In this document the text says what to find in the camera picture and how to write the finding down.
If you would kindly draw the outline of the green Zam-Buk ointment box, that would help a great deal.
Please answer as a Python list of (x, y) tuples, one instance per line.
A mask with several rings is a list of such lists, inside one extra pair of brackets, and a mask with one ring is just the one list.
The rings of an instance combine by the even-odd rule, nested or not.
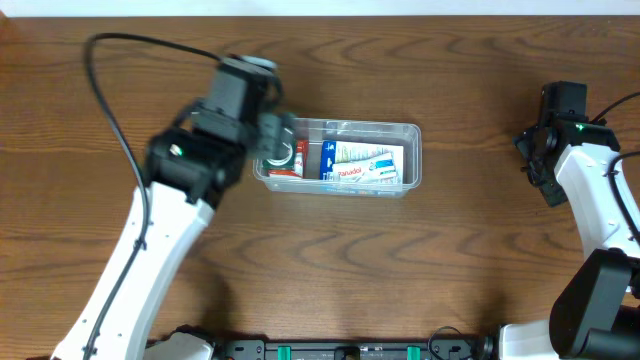
[(296, 142), (292, 142), (286, 145), (286, 153), (279, 158), (265, 159), (262, 161), (262, 165), (265, 169), (292, 169), (295, 163), (296, 155)]

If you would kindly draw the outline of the red medicine box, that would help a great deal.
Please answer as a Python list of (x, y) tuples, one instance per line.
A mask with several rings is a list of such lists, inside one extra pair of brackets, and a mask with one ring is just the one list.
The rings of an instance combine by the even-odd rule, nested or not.
[(266, 164), (270, 177), (303, 178), (308, 155), (309, 142), (300, 140), (296, 143), (295, 155), (282, 165), (274, 165), (271, 160)]

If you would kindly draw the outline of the white Panadol box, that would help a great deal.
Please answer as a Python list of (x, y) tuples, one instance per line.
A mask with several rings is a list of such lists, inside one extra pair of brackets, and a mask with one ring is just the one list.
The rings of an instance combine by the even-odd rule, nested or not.
[(336, 163), (331, 175), (340, 182), (368, 184), (394, 181), (398, 177), (398, 171), (393, 155), (383, 153), (364, 160)]

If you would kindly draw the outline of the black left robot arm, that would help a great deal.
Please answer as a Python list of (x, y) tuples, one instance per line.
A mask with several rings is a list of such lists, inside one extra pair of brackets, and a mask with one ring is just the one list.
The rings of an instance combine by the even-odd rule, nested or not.
[(246, 160), (285, 155), (292, 117), (274, 62), (224, 58), (209, 94), (151, 138), (126, 225), (56, 359), (140, 359), (180, 264)]

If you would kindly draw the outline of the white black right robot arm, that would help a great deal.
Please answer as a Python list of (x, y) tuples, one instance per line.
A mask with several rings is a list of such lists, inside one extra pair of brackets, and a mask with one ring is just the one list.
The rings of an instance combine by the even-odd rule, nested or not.
[(537, 123), (513, 141), (524, 172), (550, 207), (568, 203), (585, 261), (546, 320), (503, 326), (496, 359), (636, 359), (639, 310), (639, 208), (605, 115), (586, 114), (587, 87), (543, 86)]

